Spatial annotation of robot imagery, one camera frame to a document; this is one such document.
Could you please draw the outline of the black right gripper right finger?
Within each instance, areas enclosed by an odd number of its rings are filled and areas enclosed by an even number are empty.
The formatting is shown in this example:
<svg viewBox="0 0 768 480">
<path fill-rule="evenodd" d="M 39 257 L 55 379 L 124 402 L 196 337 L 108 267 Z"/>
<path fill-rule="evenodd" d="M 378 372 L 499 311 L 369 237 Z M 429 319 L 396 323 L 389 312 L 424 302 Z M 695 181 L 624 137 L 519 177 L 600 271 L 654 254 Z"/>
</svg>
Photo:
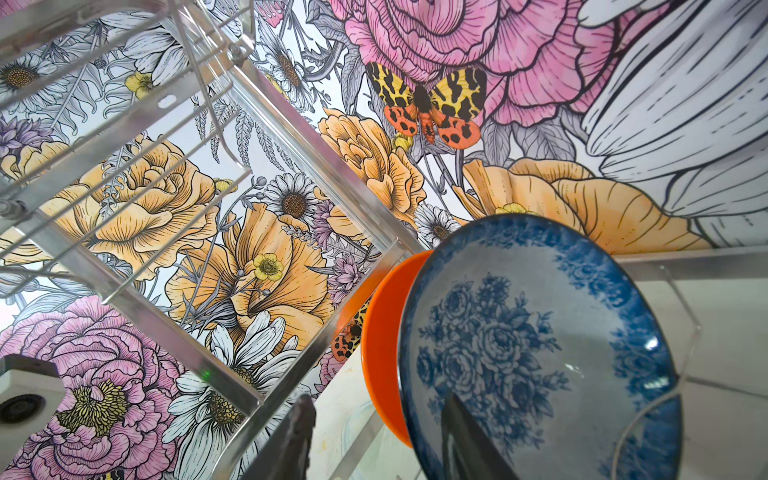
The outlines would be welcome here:
<svg viewBox="0 0 768 480">
<path fill-rule="evenodd" d="M 518 480 L 458 396 L 449 393 L 441 413 L 443 477 Z"/>
</svg>

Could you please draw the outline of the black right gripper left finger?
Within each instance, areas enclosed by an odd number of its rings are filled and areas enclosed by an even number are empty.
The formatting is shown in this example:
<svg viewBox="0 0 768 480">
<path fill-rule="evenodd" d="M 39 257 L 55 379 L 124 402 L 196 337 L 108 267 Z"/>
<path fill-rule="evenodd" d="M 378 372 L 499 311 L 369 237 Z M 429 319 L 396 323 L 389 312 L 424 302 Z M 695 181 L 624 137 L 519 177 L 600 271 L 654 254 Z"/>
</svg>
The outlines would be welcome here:
<svg viewBox="0 0 768 480">
<path fill-rule="evenodd" d="M 315 423 L 313 399 L 300 396 L 241 478 L 305 480 Z"/>
</svg>

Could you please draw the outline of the blue floral bowl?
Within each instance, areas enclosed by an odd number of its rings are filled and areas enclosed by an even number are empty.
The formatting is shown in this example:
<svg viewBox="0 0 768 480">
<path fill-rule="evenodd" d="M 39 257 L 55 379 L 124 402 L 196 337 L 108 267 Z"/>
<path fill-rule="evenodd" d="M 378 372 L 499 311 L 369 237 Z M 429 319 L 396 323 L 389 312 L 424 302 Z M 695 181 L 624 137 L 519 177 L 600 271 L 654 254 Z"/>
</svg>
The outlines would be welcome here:
<svg viewBox="0 0 768 480">
<path fill-rule="evenodd" d="M 678 376 L 625 271 L 560 223 L 493 215 L 428 257 L 403 310 L 400 397 L 425 476 L 456 396 L 523 479 L 674 479 Z"/>
</svg>

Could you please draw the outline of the plain orange bowl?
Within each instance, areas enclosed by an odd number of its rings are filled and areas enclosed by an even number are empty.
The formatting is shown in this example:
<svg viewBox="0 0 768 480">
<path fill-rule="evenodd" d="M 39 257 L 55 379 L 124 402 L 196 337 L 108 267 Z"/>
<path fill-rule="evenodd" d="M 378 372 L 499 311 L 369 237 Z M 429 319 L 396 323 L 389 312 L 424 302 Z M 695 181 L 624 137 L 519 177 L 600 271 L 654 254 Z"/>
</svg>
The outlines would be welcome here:
<svg viewBox="0 0 768 480">
<path fill-rule="evenodd" d="M 384 425 L 411 445 L 401 406 L 397 347 L 403 309 L 413 282 L 432 254 L 413 255 L 394 267 L 371 298 L 362 330 L 361 363 L 367 391 Z"/>
</svg>

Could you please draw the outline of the steel two-tier dish rack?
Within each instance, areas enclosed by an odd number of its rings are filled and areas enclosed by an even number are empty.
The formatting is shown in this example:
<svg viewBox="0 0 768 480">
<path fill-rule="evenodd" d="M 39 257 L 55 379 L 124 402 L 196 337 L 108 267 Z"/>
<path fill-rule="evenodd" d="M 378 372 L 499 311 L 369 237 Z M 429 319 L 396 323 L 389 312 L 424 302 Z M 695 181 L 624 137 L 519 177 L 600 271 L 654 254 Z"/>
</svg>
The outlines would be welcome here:
<svg viewBox="0 0 768 480">
<path fill-rule="evenodd" d="M 381 243 L 249 113 L 249 63 L 420 244 L 494 213 L 613 254 L 767 241 L 763 1 L 180 1 L 1 64 L 1 192 L 191 78 L 194 93 L 39 210 L 268 391 Z"/>
</svg>

